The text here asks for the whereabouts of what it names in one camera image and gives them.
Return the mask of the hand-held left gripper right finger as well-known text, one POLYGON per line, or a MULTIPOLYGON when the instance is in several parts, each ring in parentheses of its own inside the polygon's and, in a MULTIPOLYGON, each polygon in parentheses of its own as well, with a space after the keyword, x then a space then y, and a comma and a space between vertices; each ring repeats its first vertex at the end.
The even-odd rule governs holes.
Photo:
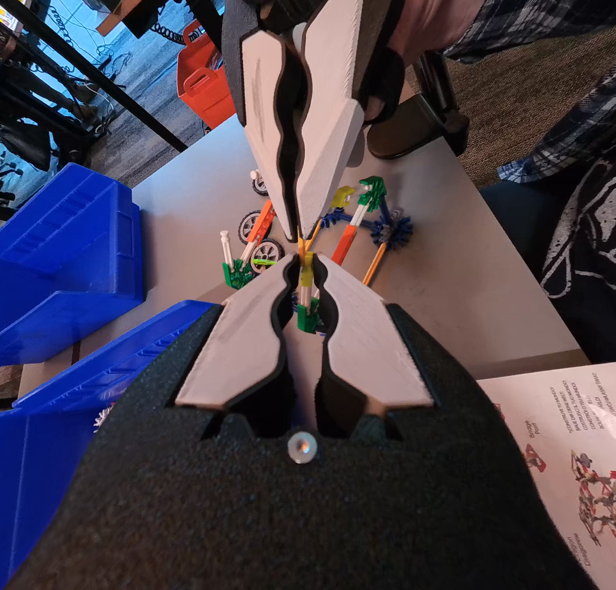
POLYGON ((313 267, 327 325, 323 373, 359 394, 359 415, 433 406, 385 300, 327 256, 313 267))

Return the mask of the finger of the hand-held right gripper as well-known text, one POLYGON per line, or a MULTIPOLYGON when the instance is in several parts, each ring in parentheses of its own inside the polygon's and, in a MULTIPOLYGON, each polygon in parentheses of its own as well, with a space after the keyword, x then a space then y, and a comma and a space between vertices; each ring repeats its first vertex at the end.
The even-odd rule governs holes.
POLYGON ((299 238, 297 179, 304 162, 299 124, 307 76, 292 30, 258 30, 242 42, 244 132, 289 241, 299 238))
POLYGON ((327 0, 304 31, 310 96, 295 187, 301 230, 312 230, 329 206, 364 120, 352 95, 363 3, 327 0))

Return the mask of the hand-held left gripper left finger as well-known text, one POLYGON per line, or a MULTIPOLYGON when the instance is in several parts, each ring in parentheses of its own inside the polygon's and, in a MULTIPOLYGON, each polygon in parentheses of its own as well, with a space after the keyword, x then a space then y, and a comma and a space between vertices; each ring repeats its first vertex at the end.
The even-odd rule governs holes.
POLYGON ((296 255, 290 254, 225 300, 175 404, 222 411, 278 376, 295 289, 296 255))

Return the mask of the yellow green toy connector piece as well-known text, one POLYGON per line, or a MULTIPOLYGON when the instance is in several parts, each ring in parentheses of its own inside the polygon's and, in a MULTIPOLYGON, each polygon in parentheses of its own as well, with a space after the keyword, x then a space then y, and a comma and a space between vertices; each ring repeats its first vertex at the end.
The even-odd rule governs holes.
POLYGON ((296 292, 297 327, 300 331, 317 334, 320 325, 319 290, 313 292, 313 253, 306 252, 296 292))

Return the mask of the person's right forearm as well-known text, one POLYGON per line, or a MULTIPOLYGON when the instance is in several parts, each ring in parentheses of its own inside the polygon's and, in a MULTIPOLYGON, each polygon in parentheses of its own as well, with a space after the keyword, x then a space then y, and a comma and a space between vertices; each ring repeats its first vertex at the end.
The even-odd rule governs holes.
POLYGON ((465 34, 443 55, 475 63, 537 41, 615 26, 615 0, 485 0, 465 34))

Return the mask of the person's right hand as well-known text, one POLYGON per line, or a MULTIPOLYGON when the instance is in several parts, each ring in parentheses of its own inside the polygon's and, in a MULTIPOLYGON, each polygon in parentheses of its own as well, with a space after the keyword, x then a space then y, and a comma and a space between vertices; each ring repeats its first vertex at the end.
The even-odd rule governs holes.
POLYGON ((468 30, 485 0, 405 0, 388 47, 404 68, 427 51, 440 51, 456 43, 468 30))

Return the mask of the orange plastic bin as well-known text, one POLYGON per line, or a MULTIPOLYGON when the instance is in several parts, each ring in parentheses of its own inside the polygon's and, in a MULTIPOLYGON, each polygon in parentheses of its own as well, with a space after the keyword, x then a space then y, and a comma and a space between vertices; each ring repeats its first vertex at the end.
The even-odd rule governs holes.
POLYGON ((219 49, 199 21, 182 33, 185 43, 177 58, 177 94, 213 130, 235 114, 219 49))

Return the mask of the blue plastic bin with pieces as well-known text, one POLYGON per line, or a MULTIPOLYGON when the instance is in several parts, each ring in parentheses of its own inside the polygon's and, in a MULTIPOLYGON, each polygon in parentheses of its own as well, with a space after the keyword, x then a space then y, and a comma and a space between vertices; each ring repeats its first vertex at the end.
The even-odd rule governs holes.
POLYGON ((1 587, 55 516, 100 414, 210 307, 178 302, 1 412, 1 587))

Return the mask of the white instruction booklet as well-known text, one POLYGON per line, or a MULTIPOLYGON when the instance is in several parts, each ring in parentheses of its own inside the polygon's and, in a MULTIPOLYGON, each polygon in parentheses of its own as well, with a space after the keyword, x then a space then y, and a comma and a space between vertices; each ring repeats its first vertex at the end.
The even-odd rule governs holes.
POLYGON ((569 549, 615 589, 615 363, 484 379, 569 549))

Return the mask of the empty blue plastic bin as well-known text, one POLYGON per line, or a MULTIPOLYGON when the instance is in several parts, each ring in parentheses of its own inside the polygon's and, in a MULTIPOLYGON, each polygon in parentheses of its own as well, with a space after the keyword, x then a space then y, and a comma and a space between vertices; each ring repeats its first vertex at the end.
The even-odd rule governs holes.
POLYGON ((1 365, 41 363, 144 301, 141 210, 68 164, 1 228, 1 365))

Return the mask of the person's torso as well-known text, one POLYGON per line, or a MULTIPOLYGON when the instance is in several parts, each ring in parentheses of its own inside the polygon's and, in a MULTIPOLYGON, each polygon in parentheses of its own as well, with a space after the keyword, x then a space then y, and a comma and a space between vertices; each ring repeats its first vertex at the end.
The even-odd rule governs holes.
POLYGON ((592 363, 615 361, 615 68, 481 189, 592 363))

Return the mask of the black equipment stand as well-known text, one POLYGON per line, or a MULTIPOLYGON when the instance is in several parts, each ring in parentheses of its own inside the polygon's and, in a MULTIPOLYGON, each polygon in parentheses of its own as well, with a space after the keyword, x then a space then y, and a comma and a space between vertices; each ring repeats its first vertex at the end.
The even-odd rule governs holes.
POLYGON ((40 171, 83 163, 97 139, 100 122, 80 99, 75 81, 25 37, 1 25, 1 49, 14 43, 1 60, 1 143, 40 171))

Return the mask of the wooden desk with black frame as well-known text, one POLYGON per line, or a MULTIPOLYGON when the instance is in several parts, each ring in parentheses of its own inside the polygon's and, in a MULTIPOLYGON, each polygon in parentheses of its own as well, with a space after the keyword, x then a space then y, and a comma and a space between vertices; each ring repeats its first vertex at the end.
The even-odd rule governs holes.
POLYGON ((158 21, 160 9, 172 8, 177 14, 181 4, 186 5, 190 21, 197 20, 220 47, 224 0, 121 0, 117 9, 102 15, 96 30, 105 37, 122 24, 141 38, 158 21))

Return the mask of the toy rod connector frame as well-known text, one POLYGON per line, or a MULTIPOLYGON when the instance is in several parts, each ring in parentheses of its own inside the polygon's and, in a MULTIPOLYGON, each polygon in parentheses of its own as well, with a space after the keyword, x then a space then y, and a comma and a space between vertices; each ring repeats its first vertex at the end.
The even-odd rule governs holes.
POLYGON ((369 286, 386 252, 406 246, 413 233, 411 218, 401 208, 390 209, 386 201, 387 194, 384 179, 380 176, 362 179, 359 189, 339 187, 326 213, 317 223, 306 250, 310 250, 321 230, 345 222, 346 227, 331 257, 335 263, 342 265, 358 231, 367 229, 377 248, 363 278, 363 284, 369 286))

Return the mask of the black metal frame bar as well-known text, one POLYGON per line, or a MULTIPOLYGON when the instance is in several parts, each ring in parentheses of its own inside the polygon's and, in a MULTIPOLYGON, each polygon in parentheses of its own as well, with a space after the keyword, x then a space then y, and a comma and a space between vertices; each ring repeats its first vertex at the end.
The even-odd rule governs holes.
POLYGON ((61 36, 47 26, 44 21, 39 19, 35 13, 22 4, 21 1, 1 0, 1 6, 13 17, 16 17, 17 20, 26 27, 28 32, 34 33, 42 39, 43 42, 49 45, 56 53, 75 66, 75 68, 89 78, 91 82, 97 84, 103 92, 117 101, 172 148, 176 149, 178 152, 184 152, 188 149, 186 144, 170 132, 163 124, 158 122, 156 118, 151 116, 146 109, 141 107, 132 97, 77 52, 77 50, 69 45, 61 36))

